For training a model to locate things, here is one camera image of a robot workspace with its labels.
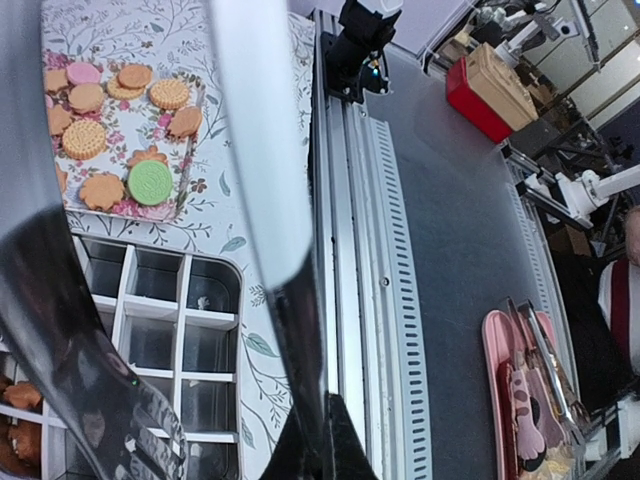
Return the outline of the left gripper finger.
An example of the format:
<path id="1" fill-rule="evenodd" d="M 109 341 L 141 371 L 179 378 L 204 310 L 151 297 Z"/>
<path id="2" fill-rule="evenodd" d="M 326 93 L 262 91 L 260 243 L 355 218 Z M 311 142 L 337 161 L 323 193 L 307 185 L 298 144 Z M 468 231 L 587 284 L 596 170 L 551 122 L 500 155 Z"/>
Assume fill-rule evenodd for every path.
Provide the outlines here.
<path id="1" fill-rule="evenodd" d="M 293 406 L 261 477 L 263 479 L 375 479 L 343 398 L 328 393 L 324 418 L 309 432 Z"/>

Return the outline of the white handled food tongs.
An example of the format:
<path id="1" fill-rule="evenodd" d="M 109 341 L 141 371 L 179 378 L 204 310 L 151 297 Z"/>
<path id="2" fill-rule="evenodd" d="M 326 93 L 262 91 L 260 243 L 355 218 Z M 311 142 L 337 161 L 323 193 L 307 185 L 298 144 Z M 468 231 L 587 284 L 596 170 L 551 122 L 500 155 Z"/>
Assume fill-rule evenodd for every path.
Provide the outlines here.
<path id="1" fill-rule="evenodd" d="M 1 335 L 45 479 L 255 479 L 292 405 L 204 1 L 1 5 Z"/>

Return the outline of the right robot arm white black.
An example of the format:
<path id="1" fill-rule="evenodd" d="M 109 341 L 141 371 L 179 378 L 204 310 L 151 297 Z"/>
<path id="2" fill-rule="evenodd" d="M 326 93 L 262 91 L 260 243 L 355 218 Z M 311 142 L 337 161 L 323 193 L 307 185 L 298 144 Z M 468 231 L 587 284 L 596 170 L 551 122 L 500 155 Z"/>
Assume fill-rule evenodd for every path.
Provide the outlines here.
<path id="1" fill-rule="evenodd" d="M 346 1 L 339 16 L 341 33 L 327 59 L 341 69 L 355 69 L 368 55 L 383 49 L 395 36 L 402 0 Z"/>

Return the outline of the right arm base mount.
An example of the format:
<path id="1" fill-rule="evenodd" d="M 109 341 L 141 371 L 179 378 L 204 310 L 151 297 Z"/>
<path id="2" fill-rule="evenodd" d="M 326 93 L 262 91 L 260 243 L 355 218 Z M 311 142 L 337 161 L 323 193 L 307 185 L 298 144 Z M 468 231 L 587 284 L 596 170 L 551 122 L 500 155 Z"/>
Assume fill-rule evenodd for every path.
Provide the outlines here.
<path id="1" fill-rule="evenodd" d="M 347 103 L 364 103 L 364 93 L 387 95 L 389 70 L 383 50 L 365 48 L 344 33 L 323 32 L 320 37 L 324 90 L 328 96 Z"/>

